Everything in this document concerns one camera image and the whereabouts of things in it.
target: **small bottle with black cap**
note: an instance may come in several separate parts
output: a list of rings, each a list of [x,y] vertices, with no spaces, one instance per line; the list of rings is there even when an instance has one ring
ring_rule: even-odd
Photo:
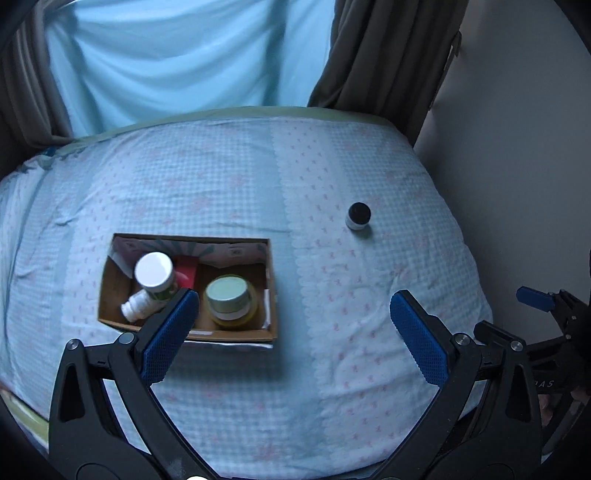
[[[351,230],[362,230],[367,226],[370,218],[369,207],[364,203],[356,202],[349,207],[345,223]]]

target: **red object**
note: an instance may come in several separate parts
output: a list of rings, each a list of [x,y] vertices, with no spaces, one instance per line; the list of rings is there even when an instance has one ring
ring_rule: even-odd
[[[195,277],[197,276],[199,259],[197,257],[175,257],[173,264],[179,288],[193,289],[195,286]]]

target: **open box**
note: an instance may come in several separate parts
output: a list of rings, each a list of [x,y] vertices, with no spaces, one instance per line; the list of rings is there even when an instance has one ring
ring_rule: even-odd
[[[271,346],[277,338],[275,282],[268,239],[201,238],[116,233],[105,262],[99,297],[99,321],[122,332],[137,332],[144,320],[129,323],[121,304],[140,287],[134,279],[135,263],[146,253],[162,252],[172,259],[197,257],[193,289],[199,294],[200,311],[187,340],[224,345]],[[206,286],[220,275],[234,274],[254,286],[260,305],[253,319],[240,330],[223,330],[203,308]]]

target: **dark gray curtain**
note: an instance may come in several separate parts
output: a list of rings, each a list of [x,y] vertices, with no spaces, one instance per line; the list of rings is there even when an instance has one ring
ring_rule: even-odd
[[[390,120],[414,145],[468,0],[336,0],[309,106]]]
[[[72,128],[49,69],[44,16],[72,0],[40,0],[0,57],[0,172],[51,145],[72,141]]]

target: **silver bolt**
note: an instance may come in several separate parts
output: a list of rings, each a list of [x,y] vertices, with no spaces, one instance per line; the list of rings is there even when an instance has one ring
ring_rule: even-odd
[[[465,333],[457,333],[454,335],[453,339],[458,345],[466,346],[470,343],[470,337],[468,337],[468,335]]]
[[[134,341],[135,335],[131,332],[125,332],[122,333],[121,335],[119,335],[119,343],[123,343],[124,345],[127,345],[128,343],[131,343]]]
[[[76,350],[79,345],[80,345],[80,341],[77,340],[77,339],[75,339],[75,338],[73,338],[68,343],[66,343],[66,348],[68,350]]]
[[[523,343],[513,340],[511,342],[511,349],[513,349],[515,352],[521,352],[523,350]]]

